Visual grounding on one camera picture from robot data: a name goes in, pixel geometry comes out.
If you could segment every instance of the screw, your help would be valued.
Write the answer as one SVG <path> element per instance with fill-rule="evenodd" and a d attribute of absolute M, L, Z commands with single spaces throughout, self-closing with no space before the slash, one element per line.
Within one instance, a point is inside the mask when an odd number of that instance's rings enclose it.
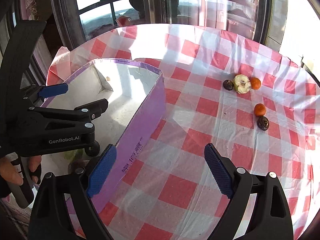
<path fill-rule="evenodd" d="M 76 174 L 81 174 L 84 172 L 84 168 L 76 168 Z"/>
<path fill-rule="evenodd" d="M 269 176 L 275 179 L 277 177 L 277 174 L 275 174 L 274 172 L 269 172 Z"/>
<path fill-rule="evenodd" d="M 245 169 L 244 168 L 237 168 L 237 172 L 240 173 L 240 174 L 245 174 Z"/>
<path fill-rule="evenodd" d="M 52 176 L 52 172 L 48 172 L 48 173 L 45 174 L 44 177 L 45 177 L 46 179 L 49 179 L 49 178 L 51 178 L 51 176 Z"/>
<path fill-rule="evenodd" d="M 93 124 L 88 122 L 84 125 L 86 128 L 92 128 L 93 127 Z"/>

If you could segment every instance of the red and white checkered tablecloth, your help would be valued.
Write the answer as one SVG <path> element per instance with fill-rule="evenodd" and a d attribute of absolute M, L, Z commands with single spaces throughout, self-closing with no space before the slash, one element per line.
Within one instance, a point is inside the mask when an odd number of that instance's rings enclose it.
<path fill-rule="evenodd" d="M 118 28 L 72 52 L 61 48 L 47 83 L 62 82 L 92 59 L 113 57 L 158 67 L 166 89 L 165 116 L 100 212 L 115 240 L 208 238 L 228 204 L 203 157 L 209 142 L 235 166 L 279 176 L 298 238 L 320 207 L 320 89 L 307 72 L 234 33 L 161 24 Z M 235 73 L 258 77 L 262 87 L 244 95 L 226 91 L 222 82 Z M 257 103 L 267 107 L 266 132 L 256 124 Z"/>

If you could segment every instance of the peeled apple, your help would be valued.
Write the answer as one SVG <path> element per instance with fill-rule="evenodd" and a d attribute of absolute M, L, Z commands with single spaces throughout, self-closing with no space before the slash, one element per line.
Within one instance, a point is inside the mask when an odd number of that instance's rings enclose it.
<path fill-rule="evenodd" d="M 251 89 L 251 83 L 250 80 L 247 76 L 245 75 L 237 75 L 234 80 L 233 80 L 233 84 L 235 86 L 236 91 L 239 94 L 245 94 L 247 92 L 249 92 L 249 90 Z"/>

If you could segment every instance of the blue gripper pad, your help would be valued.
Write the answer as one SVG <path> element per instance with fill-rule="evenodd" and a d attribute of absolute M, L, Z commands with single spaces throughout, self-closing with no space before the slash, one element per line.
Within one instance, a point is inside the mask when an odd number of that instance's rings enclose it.
<path fill-rule="evenodd" d="M 112 144 L 109 144 L 101 154 L 101 158 L 94 170 L 89 175 L 89 183 L 87 188 L 87 195 L 89 198 L 92 198 L 93 195 L 96 195 L 100 192 L 102 185 L 106 181 L 106 178 L 109 175 L 109 172 L 111 171 L 116 159 L 116 147 Z"/>
<path fill-rule="evenodd" d="M 218 156 L 209 144 L 205 146 L 204 159 L 207 162 L 221 193 L 226 195 L 228 199 L 232 199 L 234 194 L 232 189 L 232 178 L 220 158 L 221 156 Z"/>
<path fill-rule="evenodd" d="M 43 87 L 38 93 L 39 97 L 49 98 L 62 95 L 68 92 L 69 86 L 66 83 Z"/>

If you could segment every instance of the wheel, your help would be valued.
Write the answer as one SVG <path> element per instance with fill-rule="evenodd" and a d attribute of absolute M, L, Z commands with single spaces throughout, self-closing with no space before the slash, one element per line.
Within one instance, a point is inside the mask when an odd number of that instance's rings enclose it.
<path fill-rule="evenodd" d="M 84 148 L 84 151 L 89 157 L 95 157 L 100 152 L 100 144 L 94 141 L 93 146 Z"/>

